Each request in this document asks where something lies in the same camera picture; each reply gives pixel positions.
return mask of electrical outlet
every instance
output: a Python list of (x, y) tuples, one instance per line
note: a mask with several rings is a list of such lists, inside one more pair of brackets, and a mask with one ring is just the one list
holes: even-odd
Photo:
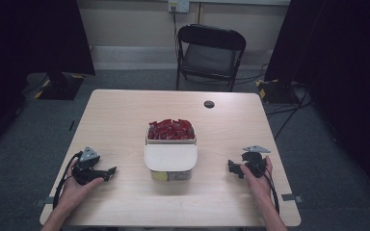
[(188, 13), (189, 12), (189, 0), (169, 0), (168, 1), (168, 12), (172, 12), (172, 8), (175, 8), (177, 13)]
[(179, 1), (169, 0), (168, 1), (168, 12), (172, 12), (172, 8), (175, 8), (175, 11), (179, 12), (178, 3)]

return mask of gray carpet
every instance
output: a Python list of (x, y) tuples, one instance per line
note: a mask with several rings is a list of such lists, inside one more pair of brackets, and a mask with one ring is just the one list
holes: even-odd
[[(259, 71), (241, 70), (238, 78), (257, 74)], [(26, 90), (42, 78), (43, 74), (30, 75)], [(224, 85), (202, 85), (183, 79), (180, 87), (226, 91)], [(50, 193), (93, 90), (174, 88), (175, 70), (101, 70), (95, 77), (87, 77), (73, 101), (34, 99), (38, 89), (26, 93), (21, 114), (0, 138), (0, 230), (41, 228), (42, 207), (37, 202)], [(234, 91), (257, 89), (254, 82), (248, 82), (236, 85)], [(298, 89), (298, 95), (303, 94), (304, 89)], [(272, 113), (294, 107), (264, 108)], [(274, 134), (289, 115), (269, 115)], [(72, 121), (74, 126), (69, 130)], [(298, 203), (302, 224), (291, 230), (370, 230), (370, 182), (357, 163), (335, 144), (329, 124), (313, 105), (299, 109), (276, 142), (293, 194), (303, 199)]]

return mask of red items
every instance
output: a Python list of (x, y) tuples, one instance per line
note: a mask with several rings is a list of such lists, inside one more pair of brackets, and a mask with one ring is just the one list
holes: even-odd
[(195, 132), (188, 120), (165, 119), (150, 122), (147, 137), (149, 140), (193, 140)]

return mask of black chair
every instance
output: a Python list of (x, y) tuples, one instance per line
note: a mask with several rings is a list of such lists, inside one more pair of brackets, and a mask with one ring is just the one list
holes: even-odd
[(179, 29), (177, 42), (177, 90), (181, 73), (185, 79), (187, 75), (194, 75), (227, 81), (228, 90), (233, 90), (246, 47), (241, 34), (229, 29), (191, 24)]

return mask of chair seat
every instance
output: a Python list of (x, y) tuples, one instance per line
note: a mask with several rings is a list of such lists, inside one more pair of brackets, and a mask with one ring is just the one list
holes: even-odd
[(190, 44), (182, 69), (231, 77), (234, 62), (235, 51)]

